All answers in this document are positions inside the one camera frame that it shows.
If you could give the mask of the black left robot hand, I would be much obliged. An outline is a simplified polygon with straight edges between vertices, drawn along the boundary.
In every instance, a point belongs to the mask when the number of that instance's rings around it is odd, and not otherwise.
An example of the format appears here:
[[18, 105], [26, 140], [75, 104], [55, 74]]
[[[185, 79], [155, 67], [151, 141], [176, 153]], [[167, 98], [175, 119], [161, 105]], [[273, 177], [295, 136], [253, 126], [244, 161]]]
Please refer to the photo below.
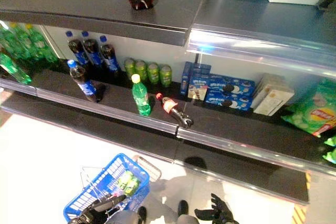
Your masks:
[[108, 199], [96, 200], [84, 209], [79, 217], [71, 219], [68, 223], [106, 223], [114, 213], [120, 210], [118, 204], [123, 202], [126, 198], [126, 195], [120, 195], [109, 197]]

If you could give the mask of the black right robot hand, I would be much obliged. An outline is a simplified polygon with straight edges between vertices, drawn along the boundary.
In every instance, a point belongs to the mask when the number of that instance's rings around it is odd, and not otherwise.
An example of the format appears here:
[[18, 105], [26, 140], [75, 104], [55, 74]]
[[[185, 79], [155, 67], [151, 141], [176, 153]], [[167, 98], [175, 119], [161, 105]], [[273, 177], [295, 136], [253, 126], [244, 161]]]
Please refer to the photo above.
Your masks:
[[194, 210], [198, 219], [211, 221], [212, 223], [238, 223], [238, 221], [234, 219], [233, 213], [223, 200], [214, 193], [211, 193], [211, 197], [211, 209]]

